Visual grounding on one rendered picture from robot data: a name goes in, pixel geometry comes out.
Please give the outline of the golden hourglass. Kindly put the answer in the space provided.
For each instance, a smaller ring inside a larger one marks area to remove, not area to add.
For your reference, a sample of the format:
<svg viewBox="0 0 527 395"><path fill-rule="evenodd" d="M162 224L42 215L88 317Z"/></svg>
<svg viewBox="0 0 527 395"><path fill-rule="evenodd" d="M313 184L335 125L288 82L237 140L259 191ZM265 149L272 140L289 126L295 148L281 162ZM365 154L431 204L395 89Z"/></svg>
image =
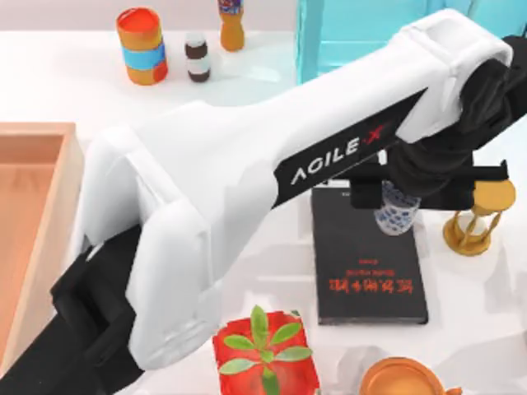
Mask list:
<svg viewBox="0 0 527 395"><path fill-rule="evenodd" d="M457 211L443 226L444 241L460 255L472 257L486 252L502 213L515 203L515 198L515 186L509 179L477 181L471 214Z"/></svg>

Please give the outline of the black book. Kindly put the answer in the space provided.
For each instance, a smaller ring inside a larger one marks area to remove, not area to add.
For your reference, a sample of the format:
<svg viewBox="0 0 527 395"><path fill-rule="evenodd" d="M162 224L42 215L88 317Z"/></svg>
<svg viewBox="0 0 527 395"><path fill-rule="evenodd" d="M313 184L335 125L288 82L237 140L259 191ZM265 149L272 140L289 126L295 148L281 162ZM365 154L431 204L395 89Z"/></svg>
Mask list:
<svg viewBox="0 0 527 395"><path fill-rule="evenodd" d="M319 323L428 321L414 234L385 234L345 188L315 188L312 230Z"/></svg>

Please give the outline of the orange cup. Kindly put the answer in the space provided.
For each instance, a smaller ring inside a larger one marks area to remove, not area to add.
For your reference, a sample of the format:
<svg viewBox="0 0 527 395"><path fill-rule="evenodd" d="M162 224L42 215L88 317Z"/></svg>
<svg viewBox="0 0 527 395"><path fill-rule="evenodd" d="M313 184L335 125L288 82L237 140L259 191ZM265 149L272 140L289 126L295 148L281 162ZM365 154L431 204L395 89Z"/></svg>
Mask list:
<svg viewBox="0 0 527 395"><path fill-rule="evenodd" d="M365 372L358 395L463 395L463 390L445 389L429 368L415 360L390 357Z"/></svg>

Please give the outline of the red pot with green plant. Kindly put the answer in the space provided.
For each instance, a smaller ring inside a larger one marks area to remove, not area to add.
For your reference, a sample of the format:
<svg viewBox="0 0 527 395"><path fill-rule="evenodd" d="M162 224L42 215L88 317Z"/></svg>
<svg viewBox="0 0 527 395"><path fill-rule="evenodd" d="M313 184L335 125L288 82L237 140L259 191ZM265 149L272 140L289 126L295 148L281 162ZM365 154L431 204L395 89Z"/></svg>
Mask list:
<svg viewBox="0 0 527 395"><path fill-rule="evenodd" d="M221 395L322 395L300 314L266 313L230 321L212 337Z"/></svg>

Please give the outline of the orange bottle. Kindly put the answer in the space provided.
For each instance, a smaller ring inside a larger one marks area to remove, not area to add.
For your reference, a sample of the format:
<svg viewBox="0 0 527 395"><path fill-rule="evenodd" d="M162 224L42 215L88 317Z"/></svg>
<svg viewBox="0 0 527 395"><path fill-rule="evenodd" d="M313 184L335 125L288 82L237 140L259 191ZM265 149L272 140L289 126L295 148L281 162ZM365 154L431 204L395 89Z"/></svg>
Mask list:
<svg viewBox="0 0 527 395"><path fill-rule="evenodd" d="M217 0L218 11L222 20L221 44L229 52L244 48L245 32L242 25L244 15L243 0Z"/></svg>

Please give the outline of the small brown bottle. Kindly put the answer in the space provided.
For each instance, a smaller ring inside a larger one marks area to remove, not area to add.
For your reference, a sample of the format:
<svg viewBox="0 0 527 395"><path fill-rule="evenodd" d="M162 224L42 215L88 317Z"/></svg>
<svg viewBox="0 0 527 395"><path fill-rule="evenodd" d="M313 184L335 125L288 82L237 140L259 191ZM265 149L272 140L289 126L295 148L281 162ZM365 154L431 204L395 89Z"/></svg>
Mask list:
<svg viewBox="0 0 527 395"><path fill-rule="evenodd" d="M203 33L188 32L184 51L189 78L197 83L207 81L211 74L211 63L208 57L208 44Z"/></svg>

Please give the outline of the orange can with blue band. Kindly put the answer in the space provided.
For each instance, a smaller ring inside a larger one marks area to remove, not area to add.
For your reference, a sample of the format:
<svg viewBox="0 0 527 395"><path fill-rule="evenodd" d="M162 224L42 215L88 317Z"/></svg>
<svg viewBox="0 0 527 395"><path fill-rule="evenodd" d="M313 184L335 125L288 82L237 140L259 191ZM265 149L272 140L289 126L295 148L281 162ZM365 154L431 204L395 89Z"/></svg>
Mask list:
<svg viewBox="0 0 527 395"><path fill-rule="evenodd" d="M131 82L151 86L163 81L168 66L157 13L147 7L129 8L117 17L116 28Z"/></svg>

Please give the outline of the salmon-coloured shallow box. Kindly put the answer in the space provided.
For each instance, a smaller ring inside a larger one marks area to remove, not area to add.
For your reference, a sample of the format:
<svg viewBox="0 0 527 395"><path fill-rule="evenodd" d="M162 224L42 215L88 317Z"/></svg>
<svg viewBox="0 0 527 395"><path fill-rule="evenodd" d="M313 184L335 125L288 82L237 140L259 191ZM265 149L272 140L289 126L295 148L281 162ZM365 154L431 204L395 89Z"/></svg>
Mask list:
<svg viewBox="0 0 527 395"><path fill-rule="evenodd" d="M0 377L52 315L83 165L74 123L0 123Z"/></svg>

